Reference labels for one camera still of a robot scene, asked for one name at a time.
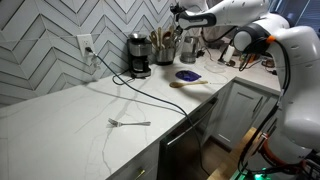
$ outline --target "coffee maker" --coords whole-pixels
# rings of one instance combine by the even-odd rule
[[[131,77],[145,78],[151,75],[148,55],[152,53],[152,44],[146,35],[130,34],[127,40],[128,60]]]

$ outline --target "wall outlet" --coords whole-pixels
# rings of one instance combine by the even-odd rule
[[[90,53],[88,53],[85,50],[86,47],[90,47],[92,49],[92,51],[95,52],[91,34],[77,35],[77,39],[78,39],[78,43],[79,43],[82,57],[89,57],[90,56]]]

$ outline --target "white countertop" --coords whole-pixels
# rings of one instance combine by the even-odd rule
[[[219,55],[213,52],[212,58]],[[226,67],[224,73],[212,73],[204,68],[209,61],[202,57],[187,65],[176,57],[170,66],[152,65],[151,77],[130,85],[187,113],[235,77],[280,89],[278,78],[260,64],[243,72]],[[192,70],[209,84],[169,87],[180,70]],[[111,128],[108,118],[151,121],[151,126]],[[2,108],[0,180],[106,179],[183,118],[176,107],[117,86],[111,77]]]

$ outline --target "stainless steel dishwasher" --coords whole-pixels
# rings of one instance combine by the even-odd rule
[[[202,141],[204,135],[204,130],[201,127],[203,125],[205,127],[207,126],[212,110],[214,109],[217,101],[218,99],[213,97],[202,107],[189,115],[194,124],[194,128],[198,134],[200,142]],[[187,171],[190,158],[197,155],[199,155],[198,141],[190,122],[186,119],[182,124],[180,124],[160,141],[157,179],[186,180],[185,177],[179,176],[179,172]]]

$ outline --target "metal fork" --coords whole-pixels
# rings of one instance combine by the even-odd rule
[[[113,126],[116,126],[116,127],[120,127],[120,126],[123,126],[123,125],[141,125],[141,126],[150,126],[151,122],[141,122],[141,123],[121,123],[121,122],[118,122],[118,121],[115,121],[113,119],[110,119],[108,120],[110,122],[110,124],[112,124]]]

